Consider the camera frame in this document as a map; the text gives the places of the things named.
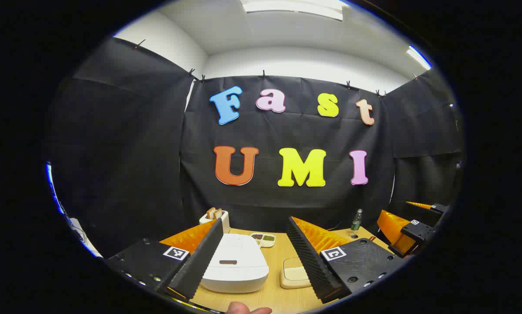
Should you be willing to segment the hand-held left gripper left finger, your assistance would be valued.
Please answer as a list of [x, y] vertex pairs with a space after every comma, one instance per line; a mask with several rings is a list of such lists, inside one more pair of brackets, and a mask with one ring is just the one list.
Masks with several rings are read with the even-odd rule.
[[194, 227], [187, 244], [142, 239], [105, 260], [114, 272], [152, 294], [187, 301], [194, 297], [224, 232], [220, 218]]

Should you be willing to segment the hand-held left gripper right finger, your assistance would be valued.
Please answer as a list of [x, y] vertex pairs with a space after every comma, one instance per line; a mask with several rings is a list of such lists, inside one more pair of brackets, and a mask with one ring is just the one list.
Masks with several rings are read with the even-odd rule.
[[319, 227], [309, 232], [310, 225], [289, 217], [286, 234], [323, 304], [361, 294], [406, 264], [367, 238], [347, 241]]

